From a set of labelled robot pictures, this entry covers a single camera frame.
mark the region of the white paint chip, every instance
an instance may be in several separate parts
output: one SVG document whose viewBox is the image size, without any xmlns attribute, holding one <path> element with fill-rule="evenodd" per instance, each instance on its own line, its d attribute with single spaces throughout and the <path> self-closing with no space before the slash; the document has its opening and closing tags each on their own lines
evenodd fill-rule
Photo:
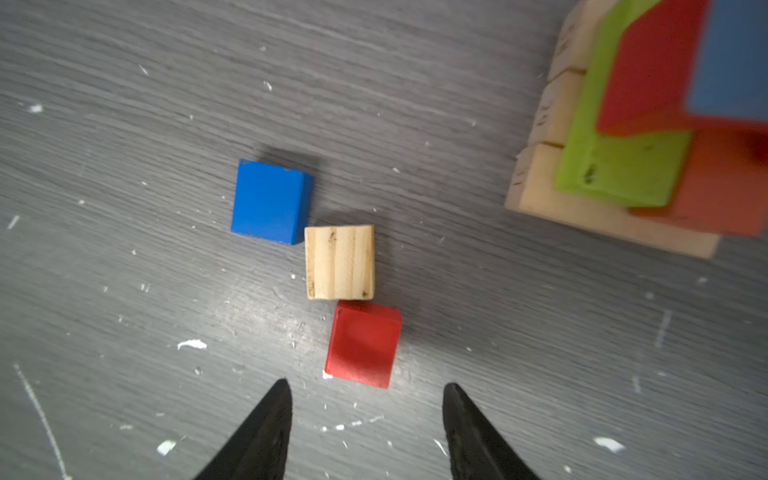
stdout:
<svg viewBox="0 0 768 480">
<path fill-rule="evenodd" d="M 613 453 L 619 453 L 625 450 L 625 447 L 616 440 L 608 437 L 594 437 L 594 442 L 599 446 L 611 450 Z"/>
<path fill-rule="evenodd" d="M 19 215 L 14 215 L 13 218 L 11 219 L 11 223 L 9 223 L 8 226 L 6 227 L 6 230 L 10 230 L 13 227 L 15 227 L 16 222 L 18 222 L 19 218 L 21 218 Z"/>
<path fill-rule="evenodd" d="M 661 325 L 659 325 L 659 331 L 656 333 L 656 341 L 654 342 L 654 346 L 658 349 L 662 347 L 664 344 L 664 335 L 667 334 L 667 328 L 670 325 L 670 322 L 672 321 L 672 310 L 666 309 L 664 311 L 664 316 L 661 318 Z"/>
<path fill-rule="evenodd" d="M 24 390 L 27 392 L 27 397 L 29 397 L 29 401 L 32 402 L 32 406 L 35 407 L 35 411 L 37 411 L 38 417 L 40 417 L 40 422 L 43 424 L 45 434 L 48 436 L 48 443 L 51 444 L 53 453 L 56 456 L 58 470 L 61 472 L 61 480 L 72 480 L 72 477 L 67 474 L 67 466 L 64 465 L 64 458 L 61 456 L 61 450 L 58 449 L 56 437 L 53 436 L 53 430 L 51 430 L 51 426 L 48 424 L 48 418 L 46 418 L 45 412 L 43 412 L 43 407 L 38 401 L 38 396 L 35 395 L 35 391 L 32 389 L 32 385 L 30 385 L 29 381 L 27 381 L 27 377 L 24 375 L 24 372 L 22 372 L 22 368 L 18 366 L 17 363 L 13 364 L 13 368 L 16 370 L 16 375 L 18 375 L 18 377 L 22 380 L 22 383 L 24 384 Z"/>
<path fill-rule="evenodd" d="M 183 346 L 191 346 L 194 349 L 206 349 L 208 348 L 208 345 L 203 340 L 195 339 L 195 340 L 185 340 L 183 342 L 180 342 L 176 345 L 176 350 L 181 350 L 181 347 Z"/>
<path fill-rule="evenodd" d="M 433 439 L 433 440 L 435 440 L 435 443 L 437 444 L 437 446 L 438 446 L 438 447 L 440 447 L 440 451 L 442 452 L 442 454 L 443 454 L 443 455 L 445 455 L 445 456 L 447 457 L 447 456 L 448 456 L 448 453 L 447 453 L 447 452 L 445 451 L 445 449 L 442 447 L 442 443 L 440 443 L 440 441 L 439 441 L 438 439 Z"/>
<path fill-rule="evenodd" d="M 176 442 L 174 440 L 166 440 L 163 443 L 159 444 L 156 450 L 157 450 L 157 453 L 159 453 L 164 457 L 165 455 L 168 455 L 168 452 L 173 450 L 175 446 L 176 446 Z"/>
</svg>

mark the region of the beige wooden block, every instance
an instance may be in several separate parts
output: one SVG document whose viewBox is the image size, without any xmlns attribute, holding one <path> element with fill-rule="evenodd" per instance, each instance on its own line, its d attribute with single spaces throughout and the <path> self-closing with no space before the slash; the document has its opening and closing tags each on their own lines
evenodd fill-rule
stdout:
<svg viewBox="0 0 768 480">
<path fill-rule="evenodd" d="M 583 83 L 584 74 L 567 70 L 547 85 L 541 94 L 528 144 L 565 145 Z"/>
<path fill-rule="evenodd" d="M 617 0 L 581 0 L 565 17 L 554 49 L 548 81 L 571 69 L 584 73 L 592 57 L 598 23 Z"/>
<path fill-rule="evenodd" d="M 373 225 L 307 227 L 304 244 L 310 300 L 373 298 Z"/>
<path fill-rule="evenodd" d="M 694 232 L 629 214 L 626 208 L 554 189 L 562 149 L 528 145 L 518 155 L 505 207 L 564 225 L 692 257 L 711 258 L 720 235 Z"/>
</svg>

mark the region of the red block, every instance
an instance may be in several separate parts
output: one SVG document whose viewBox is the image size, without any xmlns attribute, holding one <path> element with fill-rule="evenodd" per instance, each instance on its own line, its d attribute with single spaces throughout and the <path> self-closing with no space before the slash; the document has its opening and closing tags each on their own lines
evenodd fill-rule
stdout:
<svg viewBox="0 0 768 480">
<path fill-rule="evenodd" d="M 333 317 L 326 373 L 386 389 L 401 327 L 402 315 L 397 309 L 340 301 Z"/>
<path fill-rule="evenodd" d="M 605 90 L 598 132 L 627 137 L 716 128 L 768 131 L 761 122 L 686 112 L 709 6 L 709 0 L 663 0 L 627 28 Z"/>
<path fill-rule="evenodd" d="M 757 237 L 768 218 L 768 137 L 699 131 L 672 201 L 633 215 L 710 233 Z"/>
</svg>

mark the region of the top face of wooden cube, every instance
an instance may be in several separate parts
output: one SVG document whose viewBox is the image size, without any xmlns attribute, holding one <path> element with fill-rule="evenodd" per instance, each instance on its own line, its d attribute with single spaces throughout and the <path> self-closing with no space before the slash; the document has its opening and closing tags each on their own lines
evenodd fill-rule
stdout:
<svg viewBox="0 0 768 480">
<path fill-rule="evenodd" d="M 373 225 L 307 227 L 304 241 L 310 300 L 373 298 Z"/>
</svg>

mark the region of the orange block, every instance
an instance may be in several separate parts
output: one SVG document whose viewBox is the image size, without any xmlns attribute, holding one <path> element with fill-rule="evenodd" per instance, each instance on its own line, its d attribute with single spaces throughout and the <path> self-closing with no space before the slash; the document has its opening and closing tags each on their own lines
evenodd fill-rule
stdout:
<svg viewBox="0 0 768 480">
<path fill-rule="evenodd" d="M 758 237 L 768 218 L 768 137 L 698 131 L 672 201 L 633 215 L 710 233 Z"/>
</svg>

